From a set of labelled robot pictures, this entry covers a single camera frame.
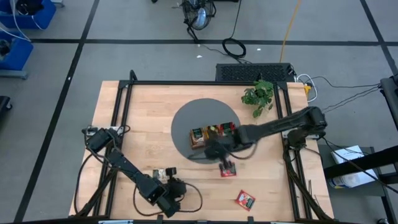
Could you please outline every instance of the blue bin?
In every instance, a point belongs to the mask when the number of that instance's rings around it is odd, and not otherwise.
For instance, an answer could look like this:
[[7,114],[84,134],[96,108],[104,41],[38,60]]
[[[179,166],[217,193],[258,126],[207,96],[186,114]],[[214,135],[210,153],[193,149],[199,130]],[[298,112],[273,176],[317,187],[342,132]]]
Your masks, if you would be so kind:
[[0,11],[2,13],[12,14],[10,0],[0,0]]
[[[23,37],[18,32],[10,32],[16,36]],[[0,69],[3,70],[22,70],[33,50],[33,45],[27,41],[13,37],[5,32],[0,32],[0,39],[11,43],[10,52],[0,60]]]
[[[16,21],[21,29],[46,29],[53,18],[56,8],[51,0],[43,0],[44,9],[33,16],[19,15],[16,12]],[[10,5],[0,4],[0,11],[7,12]],[[12,14],[0,14],[0,22],[7,28],[17,28]]]

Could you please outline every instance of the wooden tabletop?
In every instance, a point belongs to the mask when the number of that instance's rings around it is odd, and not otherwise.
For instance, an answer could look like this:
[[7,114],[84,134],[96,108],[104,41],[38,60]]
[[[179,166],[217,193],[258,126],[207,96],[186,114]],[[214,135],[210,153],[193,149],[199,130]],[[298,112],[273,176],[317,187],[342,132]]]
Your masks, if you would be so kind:
[[[261,117],[252,117],[253,108],[241,103],[240,97],[248,86],[184,86],[184,85],[134,85],[127,125],[131,130],[125,134],[122,152],[143,173],[152,175],[153,169],[177,167],[176,177],[195,185],[203,195],[203,207],[196,213],[176,213],[171,220],[247,220],[253,216],[256,221],[293,221],[286,168],[282,159],[280,134],[263,138],[258,143],[255,155],[249,160],[236,160],[238,175],[222,178],[218,164],[197,164],[184,158],[175,148],[170,134],[174,114],[185,103],[200,98],[212,98],[229,105],[237,114],[241,124],[262,124],[277,119],[274,106]],[[307,99],[301,83],[288,83],[292,111],[307,106]],[[92,125],[107,127],[111,123],[118,82],[102,83]],[[283,93],[280,92],[282,109],[285,112]],[[120,109],[118,123],[121,120]],[[307,141],[307,147],[318,151],[316,141]],[[245,156],[250,150],[240,152]],[[308,150],[301,151],[304,174],[312,182],[312,194],[321,208],[333,217],[328,189],[323,175],[319,155]],[[98,186],[102,165],[90,159],[83,169],[78,193],[78,208],[81,209]],[[155,219],[139,215],[132,205],[134,183],[119,173],[116,181],[111,218]],[[250,212],[234,202],[240,190],[256,198]],[[301,195],[297,190],[301,217],[304,218]],[[137,195],[137,206],[141,212],[159,211],[141,196]],[[101,211],[104,211],[103,200]],[[195,190],[187,187],[182,209],[194,210],[200,204]]]

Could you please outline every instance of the gray circular mat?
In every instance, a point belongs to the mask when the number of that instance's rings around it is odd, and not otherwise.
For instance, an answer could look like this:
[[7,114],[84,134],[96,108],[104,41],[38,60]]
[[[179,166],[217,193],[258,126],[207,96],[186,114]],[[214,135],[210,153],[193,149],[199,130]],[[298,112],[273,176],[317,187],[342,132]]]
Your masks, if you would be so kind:
[[[183,105],[174,115],[172,122],[172,139],[177,150],[185,158],[192,154],[203,152],[204,149],[191,148],[190,131],[195,128],[204,128],[210,125],[233,122],[240,125],[239,118],[235,112],[225,103],[214,99],[199,99]],[[198,154],[195,158],[205,157],[204,153]],[[200,164],[211,164],[219,162],[208,159],[192,159]]]

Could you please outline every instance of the gray floor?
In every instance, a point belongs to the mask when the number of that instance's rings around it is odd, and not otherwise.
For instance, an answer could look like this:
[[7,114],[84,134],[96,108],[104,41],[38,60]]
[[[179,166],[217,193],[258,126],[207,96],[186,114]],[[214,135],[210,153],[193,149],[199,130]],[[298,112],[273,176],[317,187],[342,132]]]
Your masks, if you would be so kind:
[[[27,30],[34,39],[79,39],[94,0],[64,0],[47,30]],[[385,41],[398,41],[396,0],[367,0]],[[296,1],[243,1],[235,38],[282,40]],[[89,39],[187,40],[177,0],[99,0]],[[198,33],[201,39],[231,35],[238,5],[216,2],[216,17]],[[303,0],[289,40],[376,42],[359,0]],[[366,85],[392,75],[381,47],[288,45],[285,62],[297,73],[327,77],[335,85]],[[13,221],[28,183],[77,44],[34,44],[25,70],[28,80],[0,78],[0,95],[14,108],[0,124],[0,223]],[[221,45],[208,45],[222,50]],[[278,62],[280,45],[247,45],[246,60]],[[388,48],[398,60],[398,47]],[[193,44],[85,44],[24,220],[66,217],[83,155],[80,129],[91,123],[103,80],[126,79],[134,69],[140,80],[214,80],[217,63],[231,58]],[[320,108],[365,89],[335,89],[316,80]],[[327,138],[336,144],[398,144],[397,130],[378,92],[326,114]],[[392,195],[394,205],[398,197]],[[336,218],[375,223],[384,218],[376,197],[331,195]]]

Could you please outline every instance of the potted plant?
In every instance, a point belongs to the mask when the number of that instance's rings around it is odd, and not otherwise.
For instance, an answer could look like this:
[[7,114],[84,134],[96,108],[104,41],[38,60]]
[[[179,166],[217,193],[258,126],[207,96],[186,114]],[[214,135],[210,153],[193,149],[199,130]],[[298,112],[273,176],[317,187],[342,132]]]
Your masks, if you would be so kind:
[[274,96],[274,85],[270,82],[259,80],[254,81],[254,88],[247,88],[244,90],[242,96],[242,103],[247,105],[258,105],[257,109],[253,111],[253,118],[261,115],[264,108],[272,109],[272,97]]

